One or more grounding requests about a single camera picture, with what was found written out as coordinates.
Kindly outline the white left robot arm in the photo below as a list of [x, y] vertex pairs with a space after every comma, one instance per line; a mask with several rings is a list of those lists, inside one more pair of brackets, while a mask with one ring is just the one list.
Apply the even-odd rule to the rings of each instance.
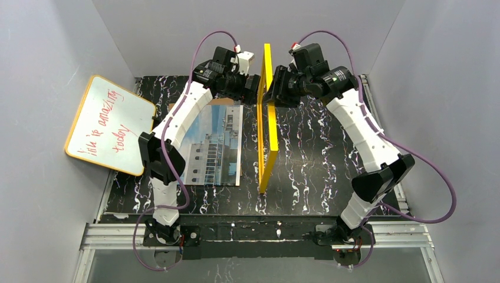
[[195, 71], [173, 108], [150, 132], [139, 136], [139, 149], [153, 187], [153, 219], [171, 227], [190, 197], [181, 175], [186, 167], [179, 147], [198, 114], [215, 97], [230, 98], [244, 104], [256, 103], [259, 75], [219, 74]]

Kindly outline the brown cardboard backing board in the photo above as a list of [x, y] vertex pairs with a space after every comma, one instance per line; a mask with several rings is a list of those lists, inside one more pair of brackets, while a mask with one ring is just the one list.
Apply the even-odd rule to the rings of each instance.
[[[214, 98], [208, 103], [208, 105], [223, 105], [223, 106], [232, 106], [234, 104], [235, 102], [230, 98]], [[170, 103], [167, 107], [167, 110], [171, 111], [174, 105], [175, 105], [174, 103]]]

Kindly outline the yellow wooden picture frame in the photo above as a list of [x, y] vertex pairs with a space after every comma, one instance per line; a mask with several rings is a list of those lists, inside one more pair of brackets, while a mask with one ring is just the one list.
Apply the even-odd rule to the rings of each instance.
[[271, 44], [264, 44], [261, 65], [261, 79], [256, 104], [256, 126], [258, 131], [258, 188], [259, 194], [266, 194], [278, 156], [277, 115], [274, 103], [265, 103], [264, 95], [273, 80]]

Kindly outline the building photo print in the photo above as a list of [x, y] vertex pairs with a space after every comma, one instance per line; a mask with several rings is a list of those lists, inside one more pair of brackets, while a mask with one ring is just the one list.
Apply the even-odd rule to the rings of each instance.
[[180, 145], [186, 186], [240, 185], [243, 111], [242, 105], [207, 105], [194, 119]]

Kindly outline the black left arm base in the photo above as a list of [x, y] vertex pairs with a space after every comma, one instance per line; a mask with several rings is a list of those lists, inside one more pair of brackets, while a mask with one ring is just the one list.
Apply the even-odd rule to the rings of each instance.
[[143, 246], [146, 247], [199, 246], [200, 242], [200, 227], [190, 225], [178, 225], [167, 233], [146, 228], [143, 237]]

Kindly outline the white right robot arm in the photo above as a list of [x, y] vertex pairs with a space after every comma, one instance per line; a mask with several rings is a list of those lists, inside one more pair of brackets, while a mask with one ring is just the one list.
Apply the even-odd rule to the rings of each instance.
[[364, 173], [351, 181], [353, 194], [342, 211], [338, 225], [348, 230], [362, 222], [387, 193], [407, 175], [415, 165], [410, 154], [401, 154], [382, 139], [382, 129], [363, 103], [363, 95], [356, 76], [346, 67], [313, 74], [310, 67], [299, 71], [277, 66], [267, 100], [276, 107], [294, 108], [301, 97], [315, 97], [340, 122], [358, 151]]

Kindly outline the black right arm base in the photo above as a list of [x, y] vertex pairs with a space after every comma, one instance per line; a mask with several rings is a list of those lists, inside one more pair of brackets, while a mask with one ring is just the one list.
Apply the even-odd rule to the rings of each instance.
[[373, 228], [365, 224], [355, 229], [349, 229], [341, 225], [316, 225], [310, 232], [312, 241], [319, 246], [340, 246], [337, 251], [360, 251], [361, 248], [369, 248], [375, 244], [372, 240]]

